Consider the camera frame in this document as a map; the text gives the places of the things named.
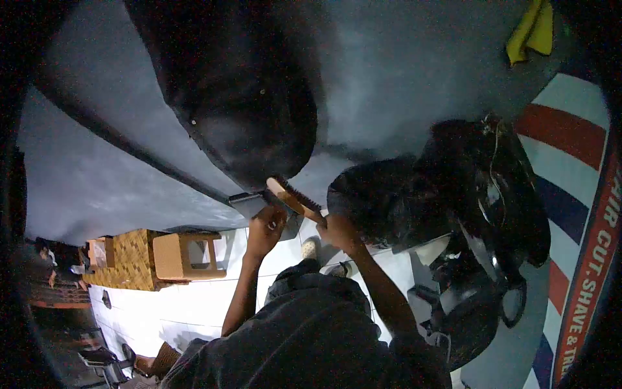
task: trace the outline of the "barber's arm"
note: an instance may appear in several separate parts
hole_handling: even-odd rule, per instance
[[[286,220],[287,212],[275,206],[264,207],[251,219],[248,225],[248,246],[242,257],[242,271],[225,316],[222,336],[230,335],[255,315],[259,267],[281,239]]]
[[[354,260],[369,289],[376,312],[391,335],[416,330],[417,322],[406,298],[373,260],[352,223],[340,215],[328,215],[326,221],[326,228],[317,226],[320,236]]]

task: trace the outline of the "white stripe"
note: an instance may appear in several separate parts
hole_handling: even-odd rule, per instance
[[[609,112],[598,85],[566,74],[557,74],[532,103],[565,111],[609,131]]]
[[[579,259],[579,245],[549,220],[550,258],[571,282]]]
[[[557,350],[557,341],[559,340],[559,332],[562,329],[562,316],[557,312],[553,303],[549,300],[546,309],[546,318],[544,319],[544,328],[542,332],[548,340],[553,356]]]
[[[598,187],[598,172],[570,154],[546,143],[519,135],[534,172],[591,208]]]
[[[529,371],[529,375],[527,376],[527,381],[525,381],[525,385],[522,389],[541,389],[540,384],[538,383],[538,379],[536,378],[536,373],[534,373],[534,369]]]

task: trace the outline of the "shoe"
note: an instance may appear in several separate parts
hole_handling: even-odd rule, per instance
[[[350,265],[348,262],[339,262],[338,265],[333,266],[326,273],[327,276],[343,277],[343,278],[347,278],[351,274],[352,274],[352,265]]]
[[[302,244],[301,251],[303,260],[317,261],[317,253],[320,251],[320,244],[317,237],[307,238]]]

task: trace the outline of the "barber's hand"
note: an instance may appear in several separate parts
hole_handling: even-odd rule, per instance
[[[320,224],[316,226],[317,231],[320,233],[320,238],[326,242],[342,249],[348,255],[355,253],[357,250],[366,250],[358,231],[347,217],[328,215],[326,216],[326,224],[326,227]]]
[[[287,212],[278,205],[268,205],[248,224],[247,259],[263,260],[276,246],[287,221]]]

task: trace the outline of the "wooden stool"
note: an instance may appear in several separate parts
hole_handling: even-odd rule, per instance
[[[226,270],[216,268],[214,239],[220,239],[219,233],[172,233],[154,238],[155,274],[159,279],[194,279],[222,278]],[[210,256],[209,269],[193,269],[188,254],[188,243],[191,241],[207,241],[207,252]]]

